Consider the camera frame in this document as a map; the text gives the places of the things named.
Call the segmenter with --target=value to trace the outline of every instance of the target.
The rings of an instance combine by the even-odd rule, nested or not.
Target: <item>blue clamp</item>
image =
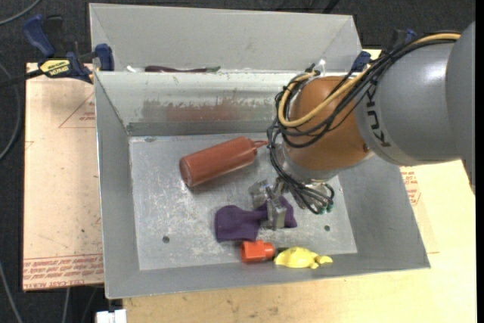
[[[362,51],[358,57],[356,57],[353,65],[351,66],[351,70],[361,72],[363,69],[368,65],[371,59],[371,54],[367,51]]]
[[[70,77],[92,83],[92,78],[90,77],[92,71],[84,66],[82,61],[95,57],[98,57],[101,62],[101,70],[114,70],[113,53],[108,45],[97,45],[95,51],[80,57],[73,51],[68,51],[66,54],[58,54],[42,25],[42,15],[39,14],[28,19],[22,30],[29,43],[38,48],[43,54],[43,58],[37,65],[39,70],[47,77]]]

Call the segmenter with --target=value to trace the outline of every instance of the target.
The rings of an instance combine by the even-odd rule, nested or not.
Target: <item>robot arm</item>
[[[475,27],[415,39],[357,76],[290,82],[277,120],[286,172],[325,180],[373,154],[401,166],[460,158],[475,186]]]

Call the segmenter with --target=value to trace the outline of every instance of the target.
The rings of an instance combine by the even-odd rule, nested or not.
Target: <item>clamp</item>
[[[92,83],[92,71],[84,65],[83,61],[96,57],[101,63],[99,70],[114,70],[113,53],[111,48],[104,43],[97,45],[92,53],[84,55],[79,55],[77,48],[75,51],[63,51],[65,42],[60,38],[62,21],[62,17],[59,16],[52,16],[43,20],[42,15],[38,14],[25,22],[22,28],[23,34],[32,46],[41,51],[43,57],[37,63],[37,70],[1,82],[0,87],[41,75],[46,75],[49,78],[69,77]]]

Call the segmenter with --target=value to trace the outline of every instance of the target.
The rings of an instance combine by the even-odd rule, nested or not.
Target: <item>cardboard sheet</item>
[[[26,83],[23,289],[104,280],[94,86]]]

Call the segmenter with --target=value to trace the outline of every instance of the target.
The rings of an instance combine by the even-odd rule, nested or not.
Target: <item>red bottle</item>
[[[257,148],[267,141],[245,136],[225,141],[180,159],[180,173],[188,187],[194,187],[254,162]]]

